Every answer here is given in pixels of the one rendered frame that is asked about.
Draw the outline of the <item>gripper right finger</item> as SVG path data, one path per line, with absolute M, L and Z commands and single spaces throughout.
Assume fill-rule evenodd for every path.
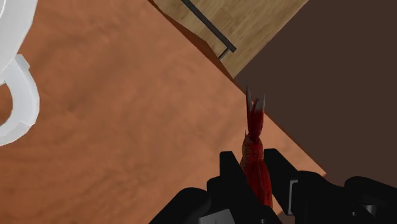
M 275 148 L 263 151 L 272 193 L 295 224 L 397 224 L 397 188 L 363 176 L 344 186 L 299 171 Z

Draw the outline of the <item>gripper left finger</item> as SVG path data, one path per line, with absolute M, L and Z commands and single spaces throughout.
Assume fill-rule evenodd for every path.
M 248 186 L 232 151 L 219 154 L 219 176 L 207 189 L 180 190 L 148 224 L 281 224 Z

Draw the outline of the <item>red fork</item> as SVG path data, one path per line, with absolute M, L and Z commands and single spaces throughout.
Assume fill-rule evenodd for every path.
M 246 87 L 247 131 L 242 143 L 240 166 L 247 183 L 262 205 L 273 207 L 272 186 L 267 165 L 263 159 L 263 143 L 260 135 L 263 129 L 265 96 L 253 100 Z

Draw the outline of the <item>white mug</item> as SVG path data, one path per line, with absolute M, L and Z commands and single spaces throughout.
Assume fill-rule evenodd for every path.
M 40 97 L 30 65 L 18 51 L 34 20 L 38 0 L 0 0 L 0 86 L 6 85 L 12 110 L 0 124 L 0 146 L 25 135 L 36 123 Z

